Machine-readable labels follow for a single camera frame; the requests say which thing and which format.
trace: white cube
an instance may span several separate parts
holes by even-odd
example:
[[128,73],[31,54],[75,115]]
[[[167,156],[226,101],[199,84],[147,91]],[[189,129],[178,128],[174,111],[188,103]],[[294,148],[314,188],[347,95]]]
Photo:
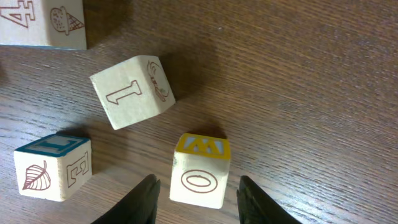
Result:
[[115,130],[161,114],[175,103],[156,56],[136,56],[90,78]]
[[91,141],[52,134],[14,151],[21,195],[62,202],[92,176]]
[[221,208],[230,161],[228,140],[184,134],[174,152],[170,199]]
[[86,49],[83,1],[0,1],[0,44]]

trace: leaf drawing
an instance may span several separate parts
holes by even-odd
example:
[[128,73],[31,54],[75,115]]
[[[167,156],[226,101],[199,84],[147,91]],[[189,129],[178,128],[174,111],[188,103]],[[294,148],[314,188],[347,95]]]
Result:
[[26,179],[23,190],[46,190],[51,185],[51,178],[46,171],[47,163],[44,161],[44,168],[38,165],[31,165],[26,169]]

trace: toy block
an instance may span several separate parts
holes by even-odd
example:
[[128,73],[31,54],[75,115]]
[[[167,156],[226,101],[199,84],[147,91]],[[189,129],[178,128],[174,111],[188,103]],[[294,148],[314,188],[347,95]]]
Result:
[[228,140],[184,134],[174,152],[170,199],[221,208],[230,161]]
[[0,44],[86,49],[83,1],[0,1]]
[[156,56],[135,56],[90,79],[115,130],[161,114],[175,103]]
[[52,134],[14,151],[19,193],[62,202],[92,176],[91,141]]

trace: brown wooden surface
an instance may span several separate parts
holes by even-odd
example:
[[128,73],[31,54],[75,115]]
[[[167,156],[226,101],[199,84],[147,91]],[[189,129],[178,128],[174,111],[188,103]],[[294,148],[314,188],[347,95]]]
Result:
[[[89,50],[0,47],[0,223],[90,223],[148,174],[157,223],[238,223],[241,175],[303,223],[398,223],[397,1],[84,3]],[[142,54],[178,102],[114,131],[88,77]],[[13,150],[69,129],[93,178],[63,203],[20,196]],[[169,200],[186,132],[231,142],[221,210]]]

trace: dark object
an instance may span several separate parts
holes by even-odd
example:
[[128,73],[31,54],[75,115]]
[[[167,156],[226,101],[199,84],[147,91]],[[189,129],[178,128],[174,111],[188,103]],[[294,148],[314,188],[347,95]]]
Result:
[[241,224],[300,224],[248,176],[242,176],[238,197]]
[[[154,224],[159,193],[160,180],[151,174],[92,224]],[[300,224],[248,176],[236,195],[241,224]]]
[[154,174],[148,175],[93,224],[153,224],[159,193],[160,180]]

